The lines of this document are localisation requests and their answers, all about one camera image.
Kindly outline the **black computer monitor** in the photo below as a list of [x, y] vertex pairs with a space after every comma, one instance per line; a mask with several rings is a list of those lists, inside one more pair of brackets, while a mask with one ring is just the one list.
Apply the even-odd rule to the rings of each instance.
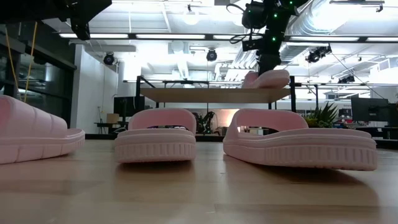
[[387, 109], [389, 126], [398, 127], [398, 103], [389, 103]]
[[145, 107], [145, 97], [137, 97], [138, 104], [136, 104], [135, 96], [122, 96], [114, 98], [113, 112], [120, 115], [120, 117], [131, 117], [137, 112], [140, 112]]
[[354, 121], [388, 121], [389, 102], [380, 98], [351, 98]]

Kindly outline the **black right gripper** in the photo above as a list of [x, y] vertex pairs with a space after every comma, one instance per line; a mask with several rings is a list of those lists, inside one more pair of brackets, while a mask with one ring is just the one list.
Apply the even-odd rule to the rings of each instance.
[[256, 51], [256, 60], [259, 64], [259, 74], [274, 70], [280, 63], [280, 46], [283, 41], [283, 35], [279, 34], [255, 34], [250, 33], [243, 39], [243, 51]]

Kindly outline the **pink rubber slide sandal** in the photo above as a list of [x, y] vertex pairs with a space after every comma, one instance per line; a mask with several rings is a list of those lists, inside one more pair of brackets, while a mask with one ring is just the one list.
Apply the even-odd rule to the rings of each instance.
[[62, 156], [84, 142], [84, 130], [69, 129], [63, 118], [0, 95], [0, 164]]
[[283, 88], [289, 80], [290, 74], [286, 70], [269, 70], [262, 74], [249, 72], [244, 77], [242, 88]]
[[376, 142], [369, 133], [309, 128], [299, 114], [283, 110], [237, 111], [223, 150], [233, 158], [265, 166], [377, 169]]
[[183, 108], [136, 113], [115, 139], [119, 163], [191, 161], [196, 157], [196, 119]]

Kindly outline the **green succulent in pot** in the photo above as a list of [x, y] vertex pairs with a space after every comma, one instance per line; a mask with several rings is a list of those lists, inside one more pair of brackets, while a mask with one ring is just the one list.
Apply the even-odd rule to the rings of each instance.
[[309, 128], [332, 128], [337, 114], [337, 106], [334, 103], [326, 103], [324, 107], [319, 107], [313, 113], [304, 116], [304, 120]]

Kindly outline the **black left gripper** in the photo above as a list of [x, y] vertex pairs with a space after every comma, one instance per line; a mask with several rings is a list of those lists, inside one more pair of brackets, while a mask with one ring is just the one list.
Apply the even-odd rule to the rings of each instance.
[[70, 19], [72, 31], [81, 40], [89, 40], [87, 17], [112, 5], [112, 0], [0, 0], [0, 24]]

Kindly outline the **white ceiling strip light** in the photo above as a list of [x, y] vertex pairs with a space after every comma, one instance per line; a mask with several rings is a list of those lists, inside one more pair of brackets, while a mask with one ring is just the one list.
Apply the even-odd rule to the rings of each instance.
[[205, 39], [203, 34], [136, 34], [137, 39]]
[[[67, 34], [61, 33], [59, 34], [62, 38], [67, 39], [78, 39], [76, 34]], [[128, 39], [128, 34], [90, 34], [91, 39]]]
[[301, 42], [356, 42], [359, 37], [304, 37], [304, 36], [292, 36], [290, 41], [301, 41]]
[[368, 37], [367, 42], [398, 43], [398, 37]]

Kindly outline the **silver air duct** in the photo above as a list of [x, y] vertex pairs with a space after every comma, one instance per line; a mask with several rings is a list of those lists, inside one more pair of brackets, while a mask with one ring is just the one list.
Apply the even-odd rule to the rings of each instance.
[[[329, 4], [331, 0], [310, 0], [300, 7], [300, 15], [289, 22], [285, 35], [330, 35], [345, 23], [345, 19], [336, 16], [336, 5]], [[294, 45], [283, 43], [280, 48], [282, 63], [290, 63], [293, 59], [306, 51], [317, 47], [327, 46], [326, 43], [304, 43]]]

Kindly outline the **wooden shelf black metal frame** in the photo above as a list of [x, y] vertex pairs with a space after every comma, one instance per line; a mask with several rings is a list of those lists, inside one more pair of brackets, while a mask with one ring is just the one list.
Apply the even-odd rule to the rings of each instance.
[[272, 104], [290, 96], [290, 109], [295, 112], [295, 78], [290, 77], [288, 88], [157, 88], [142, 76], [136, 78], [136, 96], [144, 96], [160, 103], [266, 103]]

